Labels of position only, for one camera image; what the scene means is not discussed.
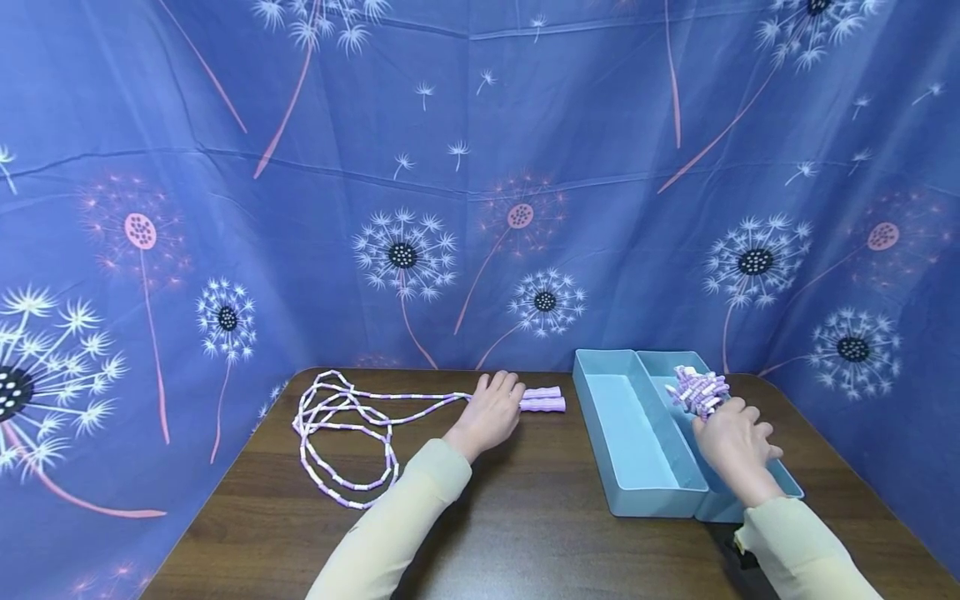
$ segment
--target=blue curtain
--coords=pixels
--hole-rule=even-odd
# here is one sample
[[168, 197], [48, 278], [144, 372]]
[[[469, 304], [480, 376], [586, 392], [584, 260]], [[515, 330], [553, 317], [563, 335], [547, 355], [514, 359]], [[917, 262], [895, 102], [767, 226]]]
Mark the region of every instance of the blue curtain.
[[930, 8], [4, 3], [5, 597], [135, 597], [297, 370], [576, 348], [769, 377], [960, 574]]

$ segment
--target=wooden table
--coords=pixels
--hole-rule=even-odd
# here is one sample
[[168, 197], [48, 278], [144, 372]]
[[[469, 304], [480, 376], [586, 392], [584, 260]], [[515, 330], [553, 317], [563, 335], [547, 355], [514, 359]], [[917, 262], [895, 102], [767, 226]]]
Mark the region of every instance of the wooden table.
[[[302, 372], [290, 382], [144, 599], [304, 597], [360, 517], [320, 494], [300, 466], [290, 421], [300, 393], [319, 372]], [[381, 393], [470, 392], [476, 380], [473, 372], [345, 375], [358, 389]], [[477, 461], [464, 495], [437, 522], [394, 598], [739, 597], [703, 524], [610, 514], [570, 375], [526, 373], [521, 379], [530, 387], [560, 385], [566, 414], [524, 415], [505, 445]], [[960, 597], [950, 575], [776, 388], [751, 375], [729, 380], [775, 425], [784, 462], [809, 505], [886, 600]], [[382, 410], [382, 404], [373, 405]], [[389, 414], [410, 415], [422, 407], [422, 401], [396, 402]], [[401, 425], [394, 437], [401, 463], [430, 438], [441, 437], [461, 410], [454, 404]], [[367, 436], [331, 432], [314, 436], [314, 445], [353, 481], [371, 481], [383, 469], [382, 445]]]

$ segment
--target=purple and white beaded rope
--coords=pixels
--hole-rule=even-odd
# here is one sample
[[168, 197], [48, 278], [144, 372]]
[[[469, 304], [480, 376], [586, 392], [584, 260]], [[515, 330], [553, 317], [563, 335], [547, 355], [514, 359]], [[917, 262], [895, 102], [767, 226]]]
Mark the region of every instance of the purple and white beaded rope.
[[[326, 379], [331, 377], [336, 377], [340, 385], [337, 385], [337, 383], [325, 382]], [[317, 392], [319, 390], [331, 390], [334, 392], [334, 394], [328, 396], [322, 401], [315, 403]], [[359, 397], [375, 400], [438, 400], [438, 402], [432, 406], [428, 406], [415, 415], [411, 415], [410, 417], [405, 417], [403, 419], [390, 419], [375, 408], [362, 404], [358, 399]], [[313, 479], [314, 483], [317, 484], [317, 487], [320, 489], [320, 491], [336, 500], [338, 504], [360, 511], [367, 510], [373, 505], [374, 502], [376, 502], [376, 498], [369, 502], [354, 502], [352, 500], [347, 500], [336, 490], [333, 490], [326, 483], [324, 483], [324, 480], [321, 479], [320, 475], [317, 474], [317, 471], [314, 470], [310, 459], [313, 459], [314, 463], [326, 471], [326, 474], [329, 475], [334, 483], [348, 490], [353, 490], [356, 492], [368, 492], [370, 490], [379, 488], [385, 483], [389, 489], [400, 476], [400, 464], [396, 459], [394, 448], [391, 445], [391, 440], [394, 436], [394, 425], [401, 425], [403, 423], [417, 420], [420, 417], [429, 415], [438, 408], [446, 406], [447, 404], [460, 399], [470, 400], [470, 394], [464, 394], [462, 392], [456, 392], [452, 394], [371, 394], [369, 392], [361, 392], [357, 390], [355, 387], [353, 387], [353, 384], [347, 381], [347, 379], [339, 371], [322, 372], [317, 375], [313, 381], [313, 384], [306, 390], [306, 392], [300, 396], [300, 406], [297, 411], [297, 415], [294, 417], [293, 423], [291, 423], [294, 431], [300, 434], [300, 464], [303, 465], [304, 470], [306, 470], [307, 474], [310, 475], [310, 478]], [[537, 388], [526, 391], [526, 393], [523, 395], [523, 399], [520, 401], [520, 410], [528, 412], [562, 413], [566, 411], [566, 402], [564, 397], [561, 395], [560, 388], [558, 387]], [[346, 411], [355, 411], [363, 418], [363, 420], [371, 425], [377, 427], [386, 427], [386, 435], [380, 435], [365, 425], [330, 422], [334, 415]], [[321, 458], [316, 448], [314, 448], [312, 443], [310, 443], [310, 436], [321, 429], [359, 431], [364, 435], [368, 435], [376, 440], [379, 440], [383, 444], [383, 474], [380, 475], [377, 480], [367, 484], [356, 484], [341, 477], [337, 473], [336, 469], [334, 469], [329, 463]]]
[[687, 413], [706, 421], [730, 398], [730, 386], [723, 375], [717, 376], [713, 371], [700, 374], [693, 367], [683, 366], [673, 371], [677, 374], [678, 387], [663, 387], [673, 397], [673, 403], [683, 406]]

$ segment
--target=beige sleeve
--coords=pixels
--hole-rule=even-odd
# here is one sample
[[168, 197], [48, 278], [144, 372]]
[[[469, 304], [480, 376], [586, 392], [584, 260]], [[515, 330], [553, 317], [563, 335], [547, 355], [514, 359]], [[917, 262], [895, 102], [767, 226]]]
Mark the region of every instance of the beige sleeve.
[[388, 600], [420, 543], [467, 486], [470, 464], [443, 440], [430, 440], [403, 476], [344, 536], [307, 600]]
[[850, 554], [803, 502], [776, 498], [747, 509], [736, 532], [780, 600], [878, 600]]

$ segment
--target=plastic container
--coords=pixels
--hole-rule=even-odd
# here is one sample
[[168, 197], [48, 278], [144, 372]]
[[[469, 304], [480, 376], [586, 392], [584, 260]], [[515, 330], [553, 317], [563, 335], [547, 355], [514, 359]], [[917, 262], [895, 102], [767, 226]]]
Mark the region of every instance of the plastic container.
[[[576, 352], [573, 380], [611, 513], [741, 523], [743, 505], [697, 448], [695, 417], [664, 388], [677, 385], [680, 365], [709, 371], [696, 352]], [[787, 495], [804, 497], [779, 460], [767, 467]]]

